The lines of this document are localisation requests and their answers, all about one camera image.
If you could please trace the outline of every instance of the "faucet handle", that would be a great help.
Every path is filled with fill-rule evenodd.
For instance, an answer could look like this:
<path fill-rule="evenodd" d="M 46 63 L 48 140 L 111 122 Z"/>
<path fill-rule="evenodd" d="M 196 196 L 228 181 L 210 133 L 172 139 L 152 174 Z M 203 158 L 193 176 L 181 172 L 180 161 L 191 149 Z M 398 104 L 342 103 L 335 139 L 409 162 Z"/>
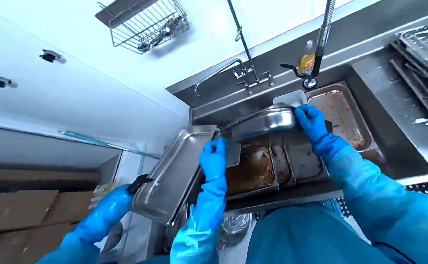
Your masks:
<path fill-rule="evenodd" d="M 269 70 L 263 72 L 261 75 L 265 75 L 265 74 L 266 74 L 266 77 L 268 78 L 268 85 L 273 86 L 274 85 L 273 75 Z"/>
<path fill-rule="evenodd" d="M 232 73 L 235 75 L 237 79 L 240 79 L 241 77 L 245 76 L 245 73 L 243 71 L 241 71 L 240 74 L 238 74 L 236 70 L 232 70 Z"/>

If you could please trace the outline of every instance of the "wall-mounted wire basket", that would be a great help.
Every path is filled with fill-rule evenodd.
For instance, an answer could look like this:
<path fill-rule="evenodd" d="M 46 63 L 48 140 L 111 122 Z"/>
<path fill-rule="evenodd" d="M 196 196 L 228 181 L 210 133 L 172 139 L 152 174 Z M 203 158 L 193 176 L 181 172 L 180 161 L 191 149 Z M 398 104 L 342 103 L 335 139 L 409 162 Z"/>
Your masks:
<path fill-rule="evenodd" d="M 96 17 L 111 30 L 113 46 L 123 46 L 143 54 L 189 29 L 186 11 L 178 0 L 117 0 L 109 6 L 97 2 L 103 10 Z M 114 13 L 112 5 L 131 6 Z M 109 16 L 106 23 L 100 16 Z"/>

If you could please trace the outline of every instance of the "pipe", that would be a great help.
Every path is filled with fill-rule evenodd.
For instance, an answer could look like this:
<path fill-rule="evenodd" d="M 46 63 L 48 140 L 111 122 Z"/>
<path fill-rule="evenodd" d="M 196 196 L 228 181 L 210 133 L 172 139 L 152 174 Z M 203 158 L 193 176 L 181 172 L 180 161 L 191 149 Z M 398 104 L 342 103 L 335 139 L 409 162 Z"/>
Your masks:
<path fill-rule="evenodd" d="M 321 61 L 325 55 L 325 45 L 328 42 L 328 35 L 331 28 L 331 18 L 333 17 L 334 4 L 336 0 L 327 0 L 325 14 L 323 15 L 323 24 L 320 27 L 317 39 L 317 50 L 315 51 L 315 64 L 311 75 L 315 78 L 320 73 Z"/>
<path fill-rule="evenodd" d="M 255 81 L 259 83 L 258 74 L 256 73 L 256 67 L 253 64 L 252 57 L 250 56 L 250 51 L 248 51 L 248 47 L 246 46 L 245 38 L 243 37 L 242 28 L 240 26 L 240 23 L 238 22 L 237 15 L 235 14 L 234 6 L 232 5 L 232 0 L 227 0 L 229 3 L 230 11 L 232 12 L 232 15 L 234 16 L 235 24 L 237 26 L 237 32 L 240 34 L 241 42 L 243 43 L 243 47 L 245 48 L 246 56 L 248 57 L 248 60 L 250 61 L 250 64 L 252 65 L 253 73 L 255 74 Z"/>

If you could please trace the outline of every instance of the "soap bottle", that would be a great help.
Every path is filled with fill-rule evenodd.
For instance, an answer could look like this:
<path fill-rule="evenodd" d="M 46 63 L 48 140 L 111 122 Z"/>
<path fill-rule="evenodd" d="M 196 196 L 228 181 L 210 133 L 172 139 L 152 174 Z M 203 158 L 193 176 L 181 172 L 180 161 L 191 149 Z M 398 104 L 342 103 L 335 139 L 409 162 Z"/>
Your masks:
<path fill-rule="evenodd" d="M 313 40 L 309 40 L 300 59 L 300 73 L 303 75 L 311 74 L 314 64 L 315 51 L 313 51 Z"/>

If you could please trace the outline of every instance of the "white plastic container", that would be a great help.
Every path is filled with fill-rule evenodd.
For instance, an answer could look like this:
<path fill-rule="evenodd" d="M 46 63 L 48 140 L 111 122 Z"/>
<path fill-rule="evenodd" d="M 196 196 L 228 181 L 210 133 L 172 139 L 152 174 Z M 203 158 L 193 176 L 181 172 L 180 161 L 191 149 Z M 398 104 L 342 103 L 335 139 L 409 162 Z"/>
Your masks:
<path fill-rule="evenodd" d="M 292 107 L 299 107 L 303 104 L 308 104 L 305 93 L 302 90 L 298 90 L 292 93 L 286 93 L 273 99 L 273 104 L 285 103 Z"/>

